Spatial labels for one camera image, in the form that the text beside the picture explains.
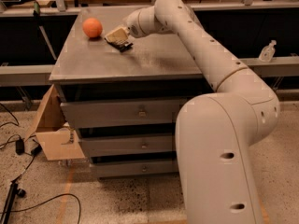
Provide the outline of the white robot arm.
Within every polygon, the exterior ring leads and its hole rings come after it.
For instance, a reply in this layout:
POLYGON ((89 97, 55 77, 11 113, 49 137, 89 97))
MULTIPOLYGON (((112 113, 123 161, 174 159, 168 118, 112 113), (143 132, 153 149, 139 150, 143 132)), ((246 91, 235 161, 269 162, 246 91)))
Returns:
POLYGON ((249 146, 278 123, 273 90, 195 21, 182 0, 131 13, 107 42, 171 32, 213 90, 188 101, 176 122, 178 169, 188 224, 263 224, 249 146))

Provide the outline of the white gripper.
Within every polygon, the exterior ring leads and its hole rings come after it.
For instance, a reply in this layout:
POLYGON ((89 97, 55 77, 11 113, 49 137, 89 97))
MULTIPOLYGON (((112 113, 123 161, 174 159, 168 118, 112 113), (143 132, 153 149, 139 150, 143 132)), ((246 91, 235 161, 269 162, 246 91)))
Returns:
POLYGON ((110 43, 118 43, 126 41, 129 34, 134 38, 147 36, 139 22, 140 15, 141 9, 129 14, 123 19, 123 23, 127 29, 123 26, 118 26, 105 35, 105 40, 110 43))

